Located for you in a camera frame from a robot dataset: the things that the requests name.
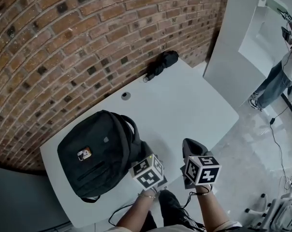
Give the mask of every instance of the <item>white table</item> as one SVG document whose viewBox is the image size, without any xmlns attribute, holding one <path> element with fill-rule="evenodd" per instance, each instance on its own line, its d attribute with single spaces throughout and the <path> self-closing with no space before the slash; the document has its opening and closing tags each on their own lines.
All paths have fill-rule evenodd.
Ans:
<svg viewBox="0 0 292 232">
<path fill-rule="evenodd" d="M 121 99 L 124 92 L 131 94 L 127 101 Z M 141 139 L 163 160 L 169 183 L 181 175 L 184 138 L 211 149 L 238 120 L 238 114 L 222 96 L 182 60 L 147 83 L 138 78 L 86 111 L 41 147 L 53 189 L 72 224 L 78 228 L 109 218 L 141 191 L 127 174 L 96 203 L 85 203 L 73 192 L 64 174 L 57 154 L 58 144 L 77 123 L 103 109 L 135 121 Z"/>
</svg>

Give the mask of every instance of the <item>white floor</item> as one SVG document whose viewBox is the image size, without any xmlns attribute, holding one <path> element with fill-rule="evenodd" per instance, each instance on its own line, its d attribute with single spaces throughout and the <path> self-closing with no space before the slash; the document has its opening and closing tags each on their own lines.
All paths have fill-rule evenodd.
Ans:
<svg viewBox="0 0 292 232">
<path fill-rule="evenodd" d="M 246 208 L 252 208 L 259 201 L 262 193 L 266 193 L 270 201 L 284 193 L 284 178 L 280 163 L 280 151 L 274 143 L 269 122 L 271 118 L 286 108 L 282 98 L 263 112 L 257 112 L 247 103 L 240 107 L 239 121 L 228 134 L 212 149 L 216 159 L 223 165 L 219 181 L 215 185 L 215 193 L 222 207 L 231 219 L 243 224 L 252 217 L 244 213 Z M 292 176 L 292 113 L 289 109 L 278 117 L 273 124 L 275 138 L 281 145 L 283 165 L 288 177 Z M 169 187 L 185 204 L 189 191 L 183 189 L 179 178 Z M 202 222 L 200 208 L 195 197 L 188 205 L 187 211 L 199 222 Z M 158 226 L 162 226 L 159 204 L 156 203 L 152 214 Z M 113 222 L 121 217 L 114 216 Z M 111 225 L 107 220 L 82 228 L 71 229 L 77 232 L 103 232 Z"/>
</svg>

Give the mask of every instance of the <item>brick wall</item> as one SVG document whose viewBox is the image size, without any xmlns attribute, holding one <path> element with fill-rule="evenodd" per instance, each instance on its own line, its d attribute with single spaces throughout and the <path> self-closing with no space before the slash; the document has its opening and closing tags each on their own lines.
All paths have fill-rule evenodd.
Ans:
<svg viewBox="0 0 292 232">
<path fill-rule="evenodd" d="M 39 146 L 162 51 L 202 62 L 227 0 L 0 0 L 0 165 L 43 170 Z"/>
</svg>

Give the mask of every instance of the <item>strap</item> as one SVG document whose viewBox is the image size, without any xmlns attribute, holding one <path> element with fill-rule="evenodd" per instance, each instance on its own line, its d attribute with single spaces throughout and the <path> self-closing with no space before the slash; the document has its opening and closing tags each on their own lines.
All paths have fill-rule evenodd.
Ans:
<svg viewBox="0 0 292 232">
<path fill-rule="evenodd" d="M 98 196 L 98 198 L 96 200 L 94 200 L 94 199 L 88 199 L 88 198 L 81 198 L 81 200 L 84 201 L 84 202 L 86 202 L 86 203 L 95 203 L 96 201 L 98 201 L 98 199 L 100 197 L 101 197 L 101 195 Z"/>
<path fill-rule="evenodd" d="M 137 126 L 135 124 L 135 122 L 130 119 L 129 117 L 125 116 L 125 115 L 121 115 L 121 117 L 126 121 L 128 122 L 130 125 L 132 125 L 133 129 L 134 129 L 134 135 L 133 135 L 133 142 L 136 144 L 136 143 L 139 143 L 140 142 L 140 134 L 138 133 L 138 129 L 137 129 Z"/>
</svg>

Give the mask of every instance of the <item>bracelet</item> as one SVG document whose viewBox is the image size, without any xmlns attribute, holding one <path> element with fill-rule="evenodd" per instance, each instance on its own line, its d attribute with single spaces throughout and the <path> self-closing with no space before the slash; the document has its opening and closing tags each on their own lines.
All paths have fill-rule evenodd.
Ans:
<svg viewBox="0 0 292 232">
<path fill-rule="evenodd" d="M 139 197 L 146 197 L 146 198 L 151 198 L 151 199 L 155 199 L 156 198 L 156 196 L 148 196 L 148 195 L 144 195 L 144 194 L 138 194 L 137 196 L 139 196 Z"/>
</svg>

